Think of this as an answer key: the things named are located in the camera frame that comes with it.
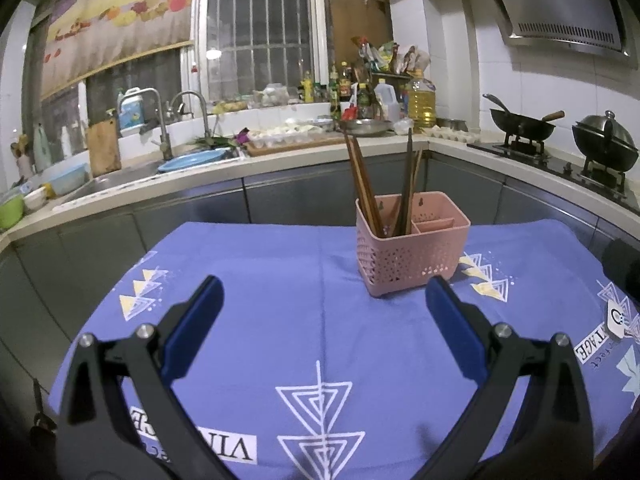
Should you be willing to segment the blue plastic basin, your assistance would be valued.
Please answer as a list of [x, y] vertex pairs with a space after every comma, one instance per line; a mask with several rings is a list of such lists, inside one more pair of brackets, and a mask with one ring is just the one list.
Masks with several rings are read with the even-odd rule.
[[160, 174], [167, 174], [168, 172], [211, 164], [212, 162], [223, 160], [227, 154], [228, 150], [226, 148], [215, 148], [214, 150], [185, 154], [164, 162], [157, 168], [157, 171]]

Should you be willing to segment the egg tray with eggs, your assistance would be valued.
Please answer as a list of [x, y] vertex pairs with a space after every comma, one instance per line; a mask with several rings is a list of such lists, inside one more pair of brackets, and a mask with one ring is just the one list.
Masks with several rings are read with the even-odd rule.
[[477, 132], [467, 132], [463, 130], [454, 130], [451, 128], [434, 126], [428, 133], [436, 139], [444, 139], [465, 144], [474, 144], [480, 142], [480, 135]]

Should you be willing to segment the chrome kitchen faucet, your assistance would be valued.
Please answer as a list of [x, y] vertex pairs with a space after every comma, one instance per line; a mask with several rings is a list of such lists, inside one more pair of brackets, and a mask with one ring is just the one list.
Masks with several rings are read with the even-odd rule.
[[[186, 104], [187, 99], [193, 98], [198, 102], [197, 107]], [[213, 135], [212, 127], [209, 125], [207, 103], [201, 92], [195, 90], [183, 90], [178, 92], [169, 102], [169, 109], [175, 116], [190, 114], [193, 118], [200, 118], [203, 123], [203, 136], [209, 140]]]

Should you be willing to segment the dark black wooden chopstick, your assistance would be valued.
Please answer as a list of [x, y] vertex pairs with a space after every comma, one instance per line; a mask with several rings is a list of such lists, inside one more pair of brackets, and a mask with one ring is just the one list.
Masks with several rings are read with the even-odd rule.
[[396, 219], [394, 235], [404, 236], [407, 229], [407, 216], [410, 200], [410, 188], [412, 180], [412, 162], [413, 162], [413, 146], [412, 146], [412, 128], [409, 128], [407, 138], [407, 151], [405, 158], [404, 180], [402, 180], [402, 190], [399, 202], [398, 215]]

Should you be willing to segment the large yellow oil bottle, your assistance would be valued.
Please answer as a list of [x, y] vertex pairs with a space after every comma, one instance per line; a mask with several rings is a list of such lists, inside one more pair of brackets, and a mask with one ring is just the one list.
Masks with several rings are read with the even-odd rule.
[[436, 125], [436, 87], [418, 68], [409, 82], [408, 115], [416, 128], [432, 128]]

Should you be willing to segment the fruit print window blind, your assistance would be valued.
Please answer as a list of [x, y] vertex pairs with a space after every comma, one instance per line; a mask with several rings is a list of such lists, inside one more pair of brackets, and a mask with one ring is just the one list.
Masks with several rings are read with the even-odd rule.
[[192, 0], [54, 0], [41, 97], [142, 56], [191, 43]]

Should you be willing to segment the black gas stove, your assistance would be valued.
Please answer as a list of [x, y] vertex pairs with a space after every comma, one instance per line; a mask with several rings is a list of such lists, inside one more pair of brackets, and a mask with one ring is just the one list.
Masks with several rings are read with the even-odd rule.
[[473, 143], [472, 148], [521, 162], [548, 174], [572, 181], [620, 205], [637, 206], [622, 172], [598, 167], [585, 160], [581, 165], [549, 154], [543, 143], [512, 140], [508, 143]]

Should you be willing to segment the white plastic jug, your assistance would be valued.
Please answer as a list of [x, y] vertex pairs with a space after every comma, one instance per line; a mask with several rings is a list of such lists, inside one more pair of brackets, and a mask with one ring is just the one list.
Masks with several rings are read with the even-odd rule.
[[389, 122], [398, 122], [400, 119], [400, 105], [396, 91], [385, 79], [380, 79], [374, 88], [374, 93], [380, 104], [382, 115]]

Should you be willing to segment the black lidded wok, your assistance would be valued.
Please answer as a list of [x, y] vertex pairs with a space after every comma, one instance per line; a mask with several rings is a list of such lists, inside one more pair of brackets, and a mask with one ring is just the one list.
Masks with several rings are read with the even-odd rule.
[[575, 143], [590, 162], [619, 172], [631, 170], [639, 158], [630, 133], [612, 110], [588, 115], [572, 125]]

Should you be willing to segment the upright wooden chopping board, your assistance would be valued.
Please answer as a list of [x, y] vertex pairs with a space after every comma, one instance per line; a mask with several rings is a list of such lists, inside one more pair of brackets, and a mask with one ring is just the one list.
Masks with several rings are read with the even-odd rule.
[[101, 177], [122, 169], [114, 118], [90, 126], [87, 130], [86, 142], [93, 177]]

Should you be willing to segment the pink perforated utensil basket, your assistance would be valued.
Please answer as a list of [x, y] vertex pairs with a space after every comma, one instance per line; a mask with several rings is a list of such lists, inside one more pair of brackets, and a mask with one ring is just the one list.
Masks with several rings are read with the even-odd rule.
[[449, 280], [470, 227], [470, 219], [443, 192], [413, 195], [410, 231], [403, 236], [375, 236], [357, 208], [357, 263], [369, 294], [381, 297], [420, 287], [435, 275]]

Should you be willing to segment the wooden cutting board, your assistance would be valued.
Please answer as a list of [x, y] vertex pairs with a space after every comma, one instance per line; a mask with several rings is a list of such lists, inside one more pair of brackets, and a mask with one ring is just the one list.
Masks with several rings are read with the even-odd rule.
[[343, 143], [344, 136], [339, 132], [334, 132], [331, 134], [322, 134], [322, 136], [316, 136], [315, 138], [304, 142], [284, 142], [274, 144], [273, 146], [262, 146], [261, 148], [258, 148], [254, 142], [248, 142], [246, 144], [246, 151], [250, 156], [257, 157], [297, 150], [306, 150], [307, 148], [323, 148], [324, 146]]

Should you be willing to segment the stainless steel bowl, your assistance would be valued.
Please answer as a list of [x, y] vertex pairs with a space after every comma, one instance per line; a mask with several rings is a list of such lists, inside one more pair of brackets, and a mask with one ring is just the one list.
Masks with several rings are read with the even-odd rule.
[[358, 138], [385, 136], [393, 130], [393, 123], [381, 119], [351, 119], [338, 122], [342, 133]]

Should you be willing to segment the green plastic bowl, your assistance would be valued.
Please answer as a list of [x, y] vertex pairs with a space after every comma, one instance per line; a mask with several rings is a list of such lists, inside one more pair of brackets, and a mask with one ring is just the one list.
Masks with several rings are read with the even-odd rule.
[[13, 228], [24, 216], [24, 197], [22, 194], [13, 195], [4, 200], [0, 206], [0, 230]]

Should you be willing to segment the blue printed tablecloth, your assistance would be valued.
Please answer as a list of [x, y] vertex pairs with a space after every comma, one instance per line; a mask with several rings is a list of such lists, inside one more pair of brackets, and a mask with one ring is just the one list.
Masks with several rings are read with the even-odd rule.
[[[429, 281], [371, 296], [356, 240], [354, 229], [329, 226], [179, 226], [82, 326], [50, 396], [58, 418], [81, 335], [115, 340], [156, 325], [214, 276], [224, 304], [171, 388], [230, 479], [419, 479], [477, 385], [427, 309]], [[490, 324], [544, 341], [567, 334], [592, 418], [593, 471], [584, 479], [633, 479], [639, 307], [604, 275], [601, 259], [553, 220], [474, 226], [444, 280]], [[486, 457], [506, 444], [527, 385], [518, 378]], [[162, 456], [129, 378], [122, 392], [145, 449]]]

